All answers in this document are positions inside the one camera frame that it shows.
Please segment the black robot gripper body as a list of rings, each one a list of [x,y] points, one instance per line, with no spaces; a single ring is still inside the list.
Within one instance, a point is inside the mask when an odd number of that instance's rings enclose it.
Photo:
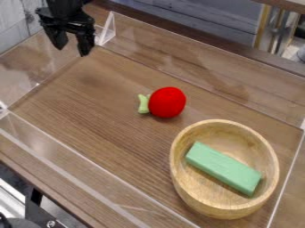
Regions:
[[[85,12],[83,6],[93,0],[47,0],[47,5],[37,9],[39,23],[46,30],[81,32],[93,29],[95,20]]]

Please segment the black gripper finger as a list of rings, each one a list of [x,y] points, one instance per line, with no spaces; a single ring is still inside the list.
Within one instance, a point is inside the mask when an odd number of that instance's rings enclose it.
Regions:
[[[49,25],[45,26],[45,31],[50,38],[50,42],[62,50],[69,43],[69,36],[65,28],[61,25]]]
[[[86,56],[90,54],[94,48],[95,29],[89,28],[78,32],[77,39],[78,39],[78,50],[79,50],[81,56]]]

